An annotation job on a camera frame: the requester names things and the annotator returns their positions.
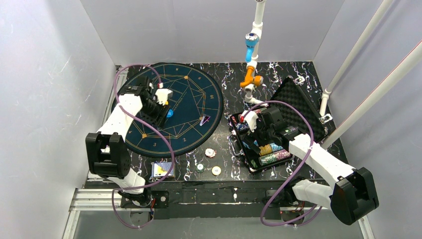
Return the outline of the blue small blind button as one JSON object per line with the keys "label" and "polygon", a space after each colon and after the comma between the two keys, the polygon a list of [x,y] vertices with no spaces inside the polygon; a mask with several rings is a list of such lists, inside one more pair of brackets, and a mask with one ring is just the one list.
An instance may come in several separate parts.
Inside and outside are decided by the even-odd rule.
{"label": "blue small blind button", "polygon": [[173,116],[173,114],[174,114],[173,110],[169,109],[168,112],[167,112],[166,118],[171,118]]}

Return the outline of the red and white poker chip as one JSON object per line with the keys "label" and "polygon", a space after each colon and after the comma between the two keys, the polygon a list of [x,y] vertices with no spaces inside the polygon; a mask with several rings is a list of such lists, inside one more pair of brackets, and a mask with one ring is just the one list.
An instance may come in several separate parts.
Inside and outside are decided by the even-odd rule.
{"label": "red and white poker chip", "polygon": [[207,148],[205,150],[205,156],[208,158],[214,158],[216,156],[216,151],[212,148]]}

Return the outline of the green poker chip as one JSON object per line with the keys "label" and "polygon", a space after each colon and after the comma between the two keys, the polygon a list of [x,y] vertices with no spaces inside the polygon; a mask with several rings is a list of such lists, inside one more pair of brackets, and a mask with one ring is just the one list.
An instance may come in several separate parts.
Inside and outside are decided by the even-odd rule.
{"label": "green poker chip", "polygon": [[202,173],[204,171],[205,171],[205,166],[203,164],[199,163],[196,165],[196,172]]}

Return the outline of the yellow poker chip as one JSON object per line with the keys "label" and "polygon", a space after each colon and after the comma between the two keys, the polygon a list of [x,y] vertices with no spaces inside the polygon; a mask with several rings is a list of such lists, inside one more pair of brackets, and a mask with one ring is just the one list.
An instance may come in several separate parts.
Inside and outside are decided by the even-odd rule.
{"label": "yellow poker chip", "polygon": [[218,175],[220,175],[220,174],[221,174],[221,168],[220,168],[219,166],[214,166],[214,167],[211,169],[211,172],[212,172],[212,174],[213,174],[214,176],[218,176]]}

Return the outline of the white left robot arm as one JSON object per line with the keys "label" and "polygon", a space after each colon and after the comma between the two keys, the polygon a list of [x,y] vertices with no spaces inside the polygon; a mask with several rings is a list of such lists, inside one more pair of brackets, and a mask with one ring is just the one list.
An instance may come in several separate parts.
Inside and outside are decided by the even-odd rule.
{"label": "white left robot arm", "polygon": [[162,127],[172,94],[163,83],[155,85],[148,77],[141,77],[135,85],[122,86],[116,92],[116,105],[106,122],[97,132],[86,136],[90,172],[108,178],[123,193],[142,195],[146,181],[131,168],[126,135],[137,115],[150,128]]}

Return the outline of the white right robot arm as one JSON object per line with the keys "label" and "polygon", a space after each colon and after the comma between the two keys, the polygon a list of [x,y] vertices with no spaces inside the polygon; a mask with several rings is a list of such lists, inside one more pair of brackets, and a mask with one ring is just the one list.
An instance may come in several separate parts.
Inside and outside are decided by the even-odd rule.
{"label": "white right robot arm", "polygon": [[262,224],[270,205],[280,199],[283,204],[309,202],[327,208],[345,225],[351,225],[380,205],[373,174],[342,162],[315,141],[315,133],[306,117],[291,105],[286,105],[304,123],[301,126],[283,117],[275,106],[256,113],[243,113],[253,139],[259,144],[274,142],[301,160],[298,167],[266,201],[261,213]]}

